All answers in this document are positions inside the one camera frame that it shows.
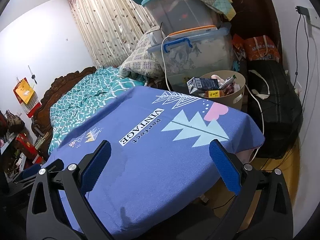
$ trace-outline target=leaf-patterned curtain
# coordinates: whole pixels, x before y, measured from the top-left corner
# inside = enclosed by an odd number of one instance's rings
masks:
[[[68,1],[97,68],[121,65],[156,23],[131,0]]]

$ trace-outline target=wooden floor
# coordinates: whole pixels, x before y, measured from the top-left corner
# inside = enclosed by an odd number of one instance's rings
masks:
[[[267,159],[256,158],[253,160],[251,164],[256,169],[260,169],[266,163],[266,161]],[[300,171],[300,152],[299,152],[298,141],[296,141],[292,149],[288,151],[284,155],[284,158],[282,158],[281,160],[268,160],[267,163],[264,165],[263,170],[270,171],[276,168],[278,165],[280,165],[279,169],[281,169],[284,174],[284,179],[287,183],[287,187],[289,190],[291,204],[293,205],[296,194],[297,194],[299,171]],[[211,208],[216,208],[224,205],[233,195],[234,195],[233,192],[228,191],[222,179],[219,179],[219,181],[210,190],[208,190],[205,193],[205,196],[209,198],[208,206]],[[250,206],[250,209],[247,213],[247,216],[240,227],[240,231],[248,227],[251,221],[251,218],[253,216],[253,213],[255,211],[255,208],[258,204],[259,196],[260,196],[260,192],[257,191],[253,199],[252,205]],[[231,202],[232,200],[227,205],[221,208],[215,209],[214,212],[216,216],[221,218],[223,214],[227,211]]]

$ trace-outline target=pink cloud graphic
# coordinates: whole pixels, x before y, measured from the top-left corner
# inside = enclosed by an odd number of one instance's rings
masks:
[[[218,120],[220,115],[224,115],[228,112],[228,107],[225,105],[214,102],[205,115],[204,119],[211,122],[212,120]]]

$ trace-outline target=black bag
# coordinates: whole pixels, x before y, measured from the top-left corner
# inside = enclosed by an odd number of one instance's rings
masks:
[[[250,70],[255,70],[266,80],[270,91],[266,99],[256,97],[263,112],[266,139],[257,157],[281,159],[292,147],[300,132],[303,120],[301,101],[280,63],[271,60],[248,62],[249,89],[251,91],[255,89],[258,93],[267,95],[266,83]],[[250,95],[248,96],[248,114],[262,130],[259,106]]]
[[[8,131],[7,119],[4,117],[0,111],[0,137],[4,137]]]
[[[11,114],[9,110],[5,114],[7,115],[9,133],[20,132],[24,128],[25,124],[20,117]]]

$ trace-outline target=teal blanket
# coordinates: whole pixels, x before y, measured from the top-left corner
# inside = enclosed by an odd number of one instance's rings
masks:
[[[146,84],[144,76],[138,75],[137,80],[133,80],[121,78],[118,74],[117,68],[100,68],[94,74],[85,76],[51,106],[53,138],[48,151],[49,155],[73,128],[78,127],[124,91]]]

